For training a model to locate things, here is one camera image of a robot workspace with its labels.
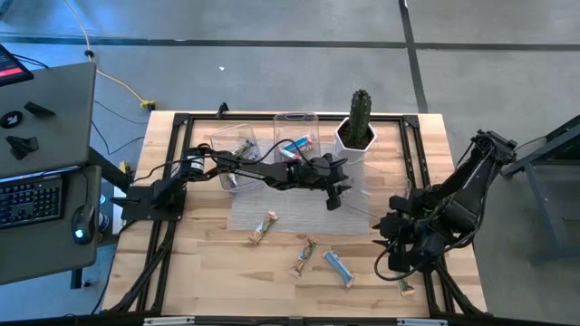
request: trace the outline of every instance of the cactus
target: cactus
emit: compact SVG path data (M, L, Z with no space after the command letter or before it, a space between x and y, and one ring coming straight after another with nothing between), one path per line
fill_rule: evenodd
M371 95L367 91L358 90L353 94L347 132L348 144L353 148L363 144L371 119L371 106Z

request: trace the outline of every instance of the red label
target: red label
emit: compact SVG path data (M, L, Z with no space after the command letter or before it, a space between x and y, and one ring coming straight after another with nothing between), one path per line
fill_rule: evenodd
M20 72L22 72L22 69L20 69L20 68L8 69L8 70L0 72L0 77L10 76L12 74L17 74Z

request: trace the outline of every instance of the computer mouse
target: computer mouse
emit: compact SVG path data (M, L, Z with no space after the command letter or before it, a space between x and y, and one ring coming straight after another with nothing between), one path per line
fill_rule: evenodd
M94 238L95 209L91 205L83 205L72 213L72 239L78 245L87 245Z

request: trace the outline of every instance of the transparent bin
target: transparent bin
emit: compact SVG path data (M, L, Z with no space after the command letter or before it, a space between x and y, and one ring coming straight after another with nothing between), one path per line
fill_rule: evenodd
M214 150L227 150L245 159L255 160L262 157L256 135L247 124L216 131L210 136L210 140ZM221 174L219 180L224 190L231 193L259 185L258 180L234 174Z
M307 159L322 156L318 135L318 116L312 112L281 113L274 116L274 143L282 139L291 139L299 145L305 144L300 151ZM291 142L284 142L274 150L274 158L276 162L285 162L300 158L300 156Z

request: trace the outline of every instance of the white pot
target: white pot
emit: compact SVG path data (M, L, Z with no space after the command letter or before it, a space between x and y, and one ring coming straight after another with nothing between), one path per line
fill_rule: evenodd
M338 128L334 131L334 155L336 155L338 158L348 158L348 163L354 163L364 158L366 152L369 150L374 141L377 139L377 133L374 131L371 124L369 123L369 128L371 129L372 132L372 139L369 142L369 145L365 149L349 149L345 147L345 145L343 144L343 140L338 135L338 130L343 126L343 124L348 119L349 118L344 118L343 122L341 122L341 124L338 125Z

